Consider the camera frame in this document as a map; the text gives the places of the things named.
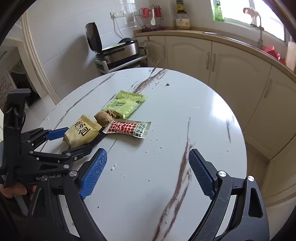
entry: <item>ketchup packet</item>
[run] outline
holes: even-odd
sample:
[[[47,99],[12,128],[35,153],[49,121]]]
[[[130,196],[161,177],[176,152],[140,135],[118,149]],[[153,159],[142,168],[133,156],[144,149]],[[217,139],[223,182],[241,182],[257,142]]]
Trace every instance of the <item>ketchup packet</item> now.
[[[128,134],[138,138],[145,138],[149,128],[151,126],[151,121],[133,121],[133,120],[120,120],[116,119],[110,124],[108,124],[103,132],[108,133],[123,133]]]

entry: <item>wire basket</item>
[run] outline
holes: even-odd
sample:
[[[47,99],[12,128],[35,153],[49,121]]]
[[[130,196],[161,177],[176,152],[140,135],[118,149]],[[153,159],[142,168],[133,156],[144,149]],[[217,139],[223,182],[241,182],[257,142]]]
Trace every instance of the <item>wire basket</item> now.
[[[152,20],[152,9],[154,9],[154,18],[155,18],[155,25],[151,24]],[[142,29],[146,30],[156,30],[163,27],[163,10],[160,8],[160,6],[150,6],[149,8],[141,8],[139,10],[139,14],[136,14],[134,12],[135,18],[142,27]]]

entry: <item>ginger root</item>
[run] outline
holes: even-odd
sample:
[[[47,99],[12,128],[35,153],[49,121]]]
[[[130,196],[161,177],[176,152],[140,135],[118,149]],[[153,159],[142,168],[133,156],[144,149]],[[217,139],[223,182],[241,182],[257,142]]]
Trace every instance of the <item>ginger root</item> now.
[[[108,124],[111,123],[112,121],[112,115],[113,112],[110,110],[105,111],[100,111],[97,114],[95,114],[95,119],[97,123],[99,123],[101,126],[106,127]]]

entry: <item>green plastic bottle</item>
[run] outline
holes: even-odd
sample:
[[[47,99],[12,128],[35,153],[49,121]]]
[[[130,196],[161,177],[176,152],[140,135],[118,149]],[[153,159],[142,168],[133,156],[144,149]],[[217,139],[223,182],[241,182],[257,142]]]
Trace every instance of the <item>green plastic bottle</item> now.
[[[222,14],[222,10],[220,7],[220,1],[217,0],[216,1],[216,6],[214,7],[214,20],[215,21],[220,21],[220,22],[224,22],[224,18],[223,18],[223,14]]]

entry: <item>human hand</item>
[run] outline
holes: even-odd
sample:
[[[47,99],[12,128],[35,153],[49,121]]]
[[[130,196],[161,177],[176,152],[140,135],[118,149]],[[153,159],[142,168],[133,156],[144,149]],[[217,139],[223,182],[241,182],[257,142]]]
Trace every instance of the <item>human hand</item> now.
[[[30,191],[30,199],[33,198],[34,192],[36,190],[37,186],[30,186],[29,191]],[[3,185],[0,184],[0,192],[7,198],[13,198],[13,194],[17,195],[26,195],[27,194],[27,189],[24,185],[15,182],[13,186],[9,188],[3,188]]]

